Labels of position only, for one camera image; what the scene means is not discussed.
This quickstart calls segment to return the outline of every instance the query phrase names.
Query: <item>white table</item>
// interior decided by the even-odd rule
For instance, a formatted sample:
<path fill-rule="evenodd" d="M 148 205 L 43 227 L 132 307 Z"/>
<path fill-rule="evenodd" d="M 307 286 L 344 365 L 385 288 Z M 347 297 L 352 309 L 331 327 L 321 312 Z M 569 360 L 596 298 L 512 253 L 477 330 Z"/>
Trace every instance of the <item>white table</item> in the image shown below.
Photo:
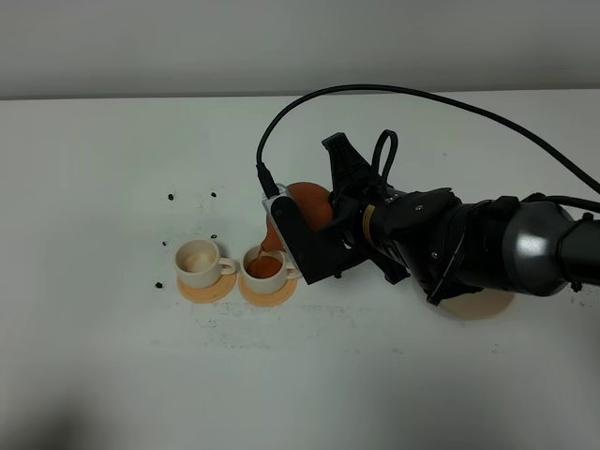
<path fill-rule="evenodd" d="M 600 91 L 449 97 L 508 116 L 600 178 Z M 370 263 L 302 281 L 270 309 L 237 288 L 214 305 L 179 295 L 179 243 L 217 234 L 239 259 L 263 238 L 255 149 L 289 101 L 0 103 L 5 435 L 65 416 L 82 448 L 597 448 L 596 289 L 518 296 L 478 322 L 449 319 Z M 597 199 L 507 128 L 412 97 L 311 101 L 276 128 L 265 162 L 278 182 L 330 188 L 321 140 L 344 131 L 370 158 L 385 128 L 400 137 L 396 188 Z"/>

